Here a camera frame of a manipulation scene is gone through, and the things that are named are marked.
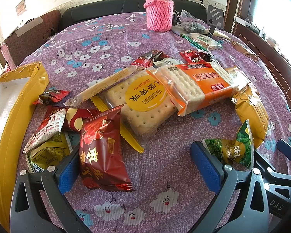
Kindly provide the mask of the yellow green text packet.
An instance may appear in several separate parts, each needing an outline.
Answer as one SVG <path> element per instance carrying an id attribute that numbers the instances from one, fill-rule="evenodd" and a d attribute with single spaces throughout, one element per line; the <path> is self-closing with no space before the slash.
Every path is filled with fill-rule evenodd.
<path id="1" fill-rule="evenodd" d="M 26 163 L 30 173 L 40 173 L 49 166 L 58 166 L 72 152 L 67 132 L 55 134 L 39 147 L 26 153 Z"/>

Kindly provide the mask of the green pea snack packet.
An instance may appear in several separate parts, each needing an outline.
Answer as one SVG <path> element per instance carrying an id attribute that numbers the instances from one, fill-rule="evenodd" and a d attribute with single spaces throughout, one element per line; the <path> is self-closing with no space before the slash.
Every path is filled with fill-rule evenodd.
<path id="1" fill-rule="evenodd" d="M 235 140 L 211 138 L 203 139 L 202 144 L 225 165 L 236 162 L 249 170 L 253 169 L 254 143 L 248 119 L 239 128 Z"/>

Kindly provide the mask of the plain yellow snack pack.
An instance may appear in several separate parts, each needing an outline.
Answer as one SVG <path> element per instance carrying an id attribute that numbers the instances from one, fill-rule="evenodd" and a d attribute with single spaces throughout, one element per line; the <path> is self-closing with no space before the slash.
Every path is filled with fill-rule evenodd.
<path id="1" fill-rule="evenodd" d="M 252 83 L 247 83 L 231 100 L 239 119 L 242 122 L 249 121 L 254 148 L 258 149 L 265 139 L 269 122 L 258 90 Z"/>

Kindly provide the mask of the dark red jujube snack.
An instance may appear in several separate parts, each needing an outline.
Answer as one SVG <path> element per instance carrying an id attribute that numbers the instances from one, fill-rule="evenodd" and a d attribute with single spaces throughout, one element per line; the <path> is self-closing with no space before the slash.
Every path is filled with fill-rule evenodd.
<path id="1" fill-rule="evenodd" d="M 121 151 L 122 106 L 83 121 L 80 135 L 80 176 L 88 189 L 133 191 Z"/>

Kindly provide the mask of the red white snack packet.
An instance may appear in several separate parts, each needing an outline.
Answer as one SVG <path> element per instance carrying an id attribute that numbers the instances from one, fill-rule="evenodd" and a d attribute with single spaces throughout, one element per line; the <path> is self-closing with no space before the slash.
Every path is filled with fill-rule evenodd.
<path id="1" fill-rule="evenodd" d="M 37 148 L 48 139 L 52 138 L 55 134 L 59 134 L 63 127 L 63 123 L 66 116 L 66 109 L 55 111 L 52 115 L 45 118 L 36 132 L 30 137 L 26 143 L 23 154 L 29 152 L 32 149 Z"/>

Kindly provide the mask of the orange soda cracker pack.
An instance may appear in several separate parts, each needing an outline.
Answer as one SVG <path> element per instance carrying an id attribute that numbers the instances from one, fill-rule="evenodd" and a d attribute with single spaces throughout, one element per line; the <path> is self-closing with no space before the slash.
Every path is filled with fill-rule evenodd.
<path id="1" fill-rule="evenodd" d="M 250 82 L 239 68 L 224 69 L 215 62 L 165 65 L 146 72 L 164 86 L 181 117 L 231 98 Z"/>

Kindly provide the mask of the yellow label cracker pack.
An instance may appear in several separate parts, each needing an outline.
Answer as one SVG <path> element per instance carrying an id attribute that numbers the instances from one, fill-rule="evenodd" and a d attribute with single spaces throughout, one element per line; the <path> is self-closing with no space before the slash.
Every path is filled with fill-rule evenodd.
<path id="1" fill-rule="evenodd" d="M 144 152 L 147 140 L 159 126 L 176 112 L 164 86 L 145 70 L 95 95 L 91 101 L 101 112 L 122 106 L 120 134 L 139 153 Z"/>

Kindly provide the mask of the red black candy wrapper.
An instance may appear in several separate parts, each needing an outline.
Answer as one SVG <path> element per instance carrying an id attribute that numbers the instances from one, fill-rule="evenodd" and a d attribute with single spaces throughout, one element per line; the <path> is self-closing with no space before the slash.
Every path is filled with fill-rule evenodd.
<path id="1" fill-rule="evenodd" d="M 160 50 L 151 50 L 141 55 L 139 58 L 134 60 L 131 65 L 142 66 L 148 68 L 154 64 L 154 62 L 160 62 L 161 60 L 168 58 L 166 54 L 164 54 Z"/>

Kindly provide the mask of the yellow cardboard tray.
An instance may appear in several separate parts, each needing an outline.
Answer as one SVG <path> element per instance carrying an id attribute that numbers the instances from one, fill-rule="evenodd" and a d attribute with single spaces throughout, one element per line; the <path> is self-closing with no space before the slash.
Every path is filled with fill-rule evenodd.
<path id="1" fill-rule="evenodd" d="M 35 111 L 33 102 L 49 84 L 41 62 L 0 76 L 0 225 L 9 231 L 10 207 L 22 142 Z"/>

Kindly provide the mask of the red dark candy wrapper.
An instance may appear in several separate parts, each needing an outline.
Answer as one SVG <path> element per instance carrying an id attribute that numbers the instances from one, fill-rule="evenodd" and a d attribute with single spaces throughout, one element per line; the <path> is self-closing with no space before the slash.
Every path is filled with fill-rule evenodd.
<path id="1" fill-rule="evenodd" d="M 71 91 L 66 90 L 47 90 L 40 94 L 38 99 L 34 101 L 33 104 L 53 105 L 62 101 L 70 93 Z"/>

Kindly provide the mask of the brown wrapped bread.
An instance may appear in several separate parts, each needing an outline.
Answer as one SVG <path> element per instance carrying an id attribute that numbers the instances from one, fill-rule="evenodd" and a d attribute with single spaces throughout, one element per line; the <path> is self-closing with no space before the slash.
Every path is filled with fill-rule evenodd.
<path id="1" fill-rule="evenodd" d="M 243 45 L 242 43 L 239 43 L 239 42 L 236 42 L 236 41 L 232 41 L 231 45 L 233 46 L 233 48 L 235 50 L 237 50 L 239 53 L 242 53 L 243 55 L 245 55 L 250 60 L 252 60 L 254 62 L 258 61 L 258 56 L 252 50 L 250 50 L 245 45 Z"/>

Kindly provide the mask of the long beige wafer packet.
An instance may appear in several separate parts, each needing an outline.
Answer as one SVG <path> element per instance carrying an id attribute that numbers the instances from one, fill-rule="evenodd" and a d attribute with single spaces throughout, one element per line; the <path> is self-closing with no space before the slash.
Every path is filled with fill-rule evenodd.
<path id="1" fill-rule="evenodd" d="M 97 82 L 96 84 L 90 86 L 83 92 L 79 93 L 77 96 L 68 99 L 63 104 L 67 107 L 77 107 L 86 100 L 91 97 L 101 93 L 102 91 L 118 84 L 123 79 L 130 77 L 132 74 L 143 71 L 144 68 L 142 66 L 131 65 L 130 67 L 126 67 L 106 78 Z"/>

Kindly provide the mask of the small red candy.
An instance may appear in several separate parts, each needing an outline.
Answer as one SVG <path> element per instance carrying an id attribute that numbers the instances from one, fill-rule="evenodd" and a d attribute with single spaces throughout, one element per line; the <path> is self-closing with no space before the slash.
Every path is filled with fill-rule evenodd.
<path id="1" fill-rule="evenodd" d="M 187 63 L 204 63 L 205 62 L 205 60 L 195 50 L 187 50 L 187 51 L 179 52 L 179 54 Z"/>

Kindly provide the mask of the round green label cake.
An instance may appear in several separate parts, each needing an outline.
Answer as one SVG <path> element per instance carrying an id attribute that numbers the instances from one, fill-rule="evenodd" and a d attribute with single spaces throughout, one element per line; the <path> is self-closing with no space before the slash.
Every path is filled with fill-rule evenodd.
<path id="1" fill-rule="evenodd" d="M 181 37 L 200 50 L 211 51 L 222 48 L 222 45 L 219 42 L 200 33 L 182 34 Z"/>

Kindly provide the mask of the black phone stand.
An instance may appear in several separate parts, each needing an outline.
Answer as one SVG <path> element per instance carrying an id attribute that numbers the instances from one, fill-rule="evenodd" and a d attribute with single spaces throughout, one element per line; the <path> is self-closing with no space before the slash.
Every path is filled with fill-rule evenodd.
<path id="1" fill-rule="evenodd" d="M 209 36 L 214 34 L 214 31 L 224 28 L 224 12 L 222 9 L 209 5 L 207 8 L 207 25 L 210 26 Z"/>

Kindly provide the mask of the clear bag dark contents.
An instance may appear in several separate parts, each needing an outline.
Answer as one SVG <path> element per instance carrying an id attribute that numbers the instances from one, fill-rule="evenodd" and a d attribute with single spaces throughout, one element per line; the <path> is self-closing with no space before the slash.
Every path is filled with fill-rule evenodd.
<path id="1" fill-rule="evenodd" d="M 187 10 L 182 10 L 180 13 L 180 17 L 184 19 L 191 19 L 191 21 L 181 20 L 181 23 L 180 23 L 180 25 L 188 33 L 199 33 L 199 34 L 204 34 L 204 35 L 207 35 L 209 33 L 209 29 L 205 28 L 202 24 L 198 23 L 197 18 L 195 18 Z"/>

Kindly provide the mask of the pink knitted thermos bottle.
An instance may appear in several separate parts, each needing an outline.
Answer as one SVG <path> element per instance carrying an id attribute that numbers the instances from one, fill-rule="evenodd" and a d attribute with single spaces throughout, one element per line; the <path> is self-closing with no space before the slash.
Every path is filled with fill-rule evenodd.
<path id="1" fill-rule="evenodd" d="M 173 19 L 172 0 L 146 0 L 146 25 L 149 30 L 155 32 L 167 32 L 172 28 Z"/>

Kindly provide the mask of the black sofa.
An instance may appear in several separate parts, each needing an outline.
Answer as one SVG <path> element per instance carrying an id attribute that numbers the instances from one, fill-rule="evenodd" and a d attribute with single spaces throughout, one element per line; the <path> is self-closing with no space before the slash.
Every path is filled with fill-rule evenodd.
<path id="1" fill-rule="evenodd" d="M 181 13 L 186 10 L 197 19 L 207 21 L 207 9 L 202 3 L 189 0 L 173 0 L 174 9 Z M 101 16 L 129 12 L 145 12 L 145 0 L 104 0 L 84 5 L 79 5 L 66 10 L 59 21 L 59 29 L 65 28 Z"/>

